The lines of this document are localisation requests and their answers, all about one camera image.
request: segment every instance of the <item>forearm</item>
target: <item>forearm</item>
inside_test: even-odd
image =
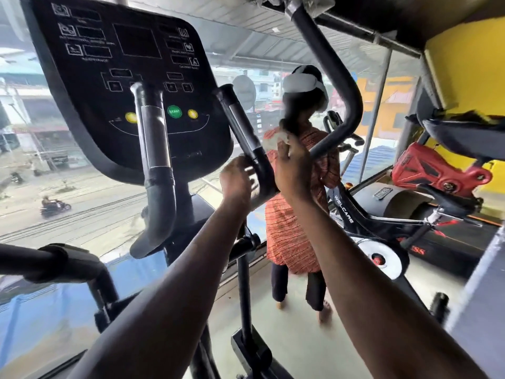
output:
[[[485,377],[321,208],[305,200],[297,202],[294,211],[342,323],[374,378],[457,378],[462,372],[465,377]]]
[[[180,378],[209,317],[246,211],[223,203],[169,267],[109,326],[73,372],[81,377]]]

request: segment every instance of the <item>striped shirt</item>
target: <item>striped shirt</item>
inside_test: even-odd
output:
[[[271,138],[280,128],[269,130],[264,138]],[[300,141],[310,149],[328,133],[310,127],[300,135]],[[275,170],[277,151],[267,152]],[[314,162],[312,168],[312,195],[325,210],[328,200],[324,186],[335,188],[340,182],[340,162],[338,150],[334,150]],[[287,265],[294,274],[321,270],[314,249],[299,225],[292,207],[281,194],[269,200],[265,206],[267,222],[267,258],[277,265]]]

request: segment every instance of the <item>red bike cover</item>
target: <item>red bike cover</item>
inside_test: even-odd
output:
[[[396,162],[391,177],[399,187],[415,189],[420,183],[428,183],[460,197],[471,197],[472,191],[489,183],[493,174],[478,166],[457,169],[433,149],[414,142]]]

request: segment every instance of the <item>person wearing vr headset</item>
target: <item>person wearing vr headset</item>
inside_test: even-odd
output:
[[[279,132],[297,136],[310,149],[328,133],[312,126],[309,118],[322,113],[328,106],[328,95],[321,72],[313,65],[302,65],[286,76],[282,83],[285,117],[279,127],[265,133],[264,139],[274,139]],[[267,152],[275,169],[277,151]],[[338,150],[328,153],[314,163],[311,191],[322,208],[328,210],[325,186],[335,188],[340,181]],[[288,273],[308,274],[306,300],[318,312],[320,323],[331,315],[324,300],[326,283],[309,239],[300,227],[292,207],[282,195],[269,200],[265,207],[267,223],[267,257],[272,264],[272,296],[282,309],[287,294]]]

